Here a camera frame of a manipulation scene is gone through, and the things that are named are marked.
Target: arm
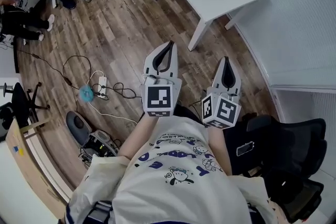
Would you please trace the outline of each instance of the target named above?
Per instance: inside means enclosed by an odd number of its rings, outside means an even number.
[[[16,0],[0,0],[0,6],[13,5],[15,3],[16,3]]]
[[[223,130],[215,127],[208,127],[209,146],[215,155],[215,158],[226,175],[232,175],[232,168],[229,153],[226,148]]]
[[[128,159],[132,159],[151,137],[158,119],[159,118],[149,117],[148,114],[145,114],[121,146],[118,156],[125,156]]]

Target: electronic device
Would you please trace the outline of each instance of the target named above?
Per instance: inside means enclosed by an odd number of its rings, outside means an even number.
[[[99,77],[99,86],[101,87],[98,97],[105,99],[106,98],[106,86],[107,86],[107,77]]]
[[[119,149],[111,137],[97,130],[89,134],[87,141],[79,151],[79,158],[83,162],[90,162],[94,154],[98,157],[114,157],[118,154]]]
[[[66,117],[67,126],[72,137],[79,146],[78,158],[84,163],[91,163],[96,154],[99,157],[116,156],[119,146],[104,131],[92,131],[90,124],[77,112],[69,111]]]
[[[237,148],[236,155],[237,157],[242,156],[243,154],[253,150],[253,148],[254,148],[254,142],[253,141],[248,142],[245,145]]]

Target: chair backrest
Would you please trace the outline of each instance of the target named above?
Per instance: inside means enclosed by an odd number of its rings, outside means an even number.
[[[282,132],[291,133],[295,139],[291,147],[292,166],[300,171],[301,177],[308,178],[316,173],[324,160],[327,151],[325,124],[323,119],[280,124]]]
[[[13,117],[14,111],[11,103],[0,106],[0,142],[6,139]]]
[[[308,178],[319,169],[327,151],[325,124],[323,119],[284,124],[262,115],[248,122],[247,131],[263,134],[266,168],[276,167]]]

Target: person sitting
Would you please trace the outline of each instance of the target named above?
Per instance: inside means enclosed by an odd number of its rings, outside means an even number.
[[[145,114],[116,157],[94,155],[59,223],[278,223],[264,180],[232,176],[223,131],[174,115]]]
[[[51,14],[48,20],[42,20],[29,12],[14,7],[15,4],[20,4],[20,0],[0,0],[0,34],[42,41],[44,35],[41,31],[30,31],[24,25],[46,29],[50,32],[55,16]]]

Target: cartoon print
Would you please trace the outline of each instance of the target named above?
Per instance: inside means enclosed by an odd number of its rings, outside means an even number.
[[[170,185],[174,186],[175,184],[177,184],[177,182],[188,182],[188,184],[190,183],[194,183],[191,179],[188,178],[188,174],[187,171],[185,169],[181,169],[181,168],[177,168],[175,166],[172,166],[169,168],[170,172],[173,174],[174,178],[172,178],[170,180]]]
[[[189,145],[192,145],[192,146],[194,146],[196,142],[200,142],[200,141],[201,141],[201,140],[195,139],[195,138],[192,137],[192,136],[188,136],[188,137],[187,137],[187,140],[188,140],[187,143],[188,143]]]
[[[194,146],[193,151],[198,155],[202,155],[203,153],[206,153],[208,149],[204,146]]]
[[[205,166],[205,169],[209,171],[216,171],[218,169],[222,172],[220,165],[213,159],[203,159],[202,164]]]
[[[182,139],[170,139],[169,143],[171,143],[171,144],[181,144]]]

